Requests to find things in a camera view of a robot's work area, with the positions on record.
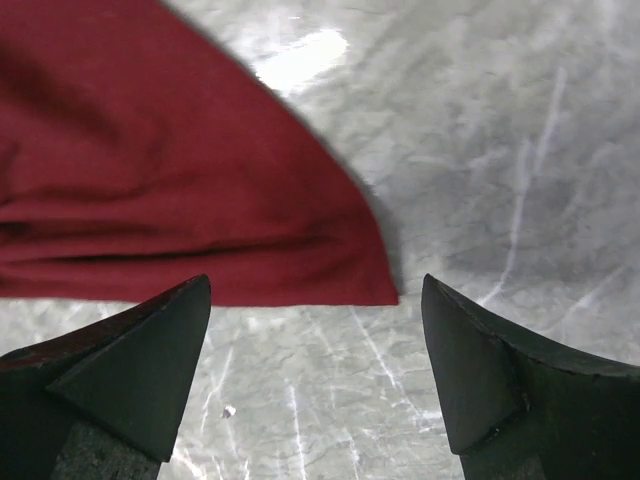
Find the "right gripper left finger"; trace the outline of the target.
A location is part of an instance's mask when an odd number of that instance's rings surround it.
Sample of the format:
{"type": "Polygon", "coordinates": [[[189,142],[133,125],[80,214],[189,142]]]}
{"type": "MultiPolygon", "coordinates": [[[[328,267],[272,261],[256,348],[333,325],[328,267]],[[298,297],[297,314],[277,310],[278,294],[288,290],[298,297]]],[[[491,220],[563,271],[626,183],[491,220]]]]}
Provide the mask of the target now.
{"type": "Polygon", "coordinates": [[[1,358],[4,479],[155,479],[170,461],[210,316],[194,277],[1,358]]]}

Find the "dark maroon t-shirt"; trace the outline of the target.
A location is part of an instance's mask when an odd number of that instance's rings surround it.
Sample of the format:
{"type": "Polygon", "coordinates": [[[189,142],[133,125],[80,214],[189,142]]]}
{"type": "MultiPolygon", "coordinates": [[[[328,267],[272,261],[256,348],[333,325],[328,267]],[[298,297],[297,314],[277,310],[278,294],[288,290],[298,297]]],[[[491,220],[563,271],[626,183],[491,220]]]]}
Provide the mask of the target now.
{"type": "Polygon", "coordinates": [[[160,1],[1,5],[1,293],[394,305],[361,190],[160,1]]]}

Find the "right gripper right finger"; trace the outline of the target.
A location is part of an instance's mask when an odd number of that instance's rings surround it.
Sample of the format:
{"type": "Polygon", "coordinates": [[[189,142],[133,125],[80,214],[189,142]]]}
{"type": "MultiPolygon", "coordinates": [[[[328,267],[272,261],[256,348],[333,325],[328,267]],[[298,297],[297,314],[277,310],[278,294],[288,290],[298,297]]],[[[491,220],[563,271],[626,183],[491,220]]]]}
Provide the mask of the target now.
{"type": "Polygon", "coordinates": [[[638,478],[638,367],[550,340],[431,275],[421,309],[465,478],[638,478]]]}

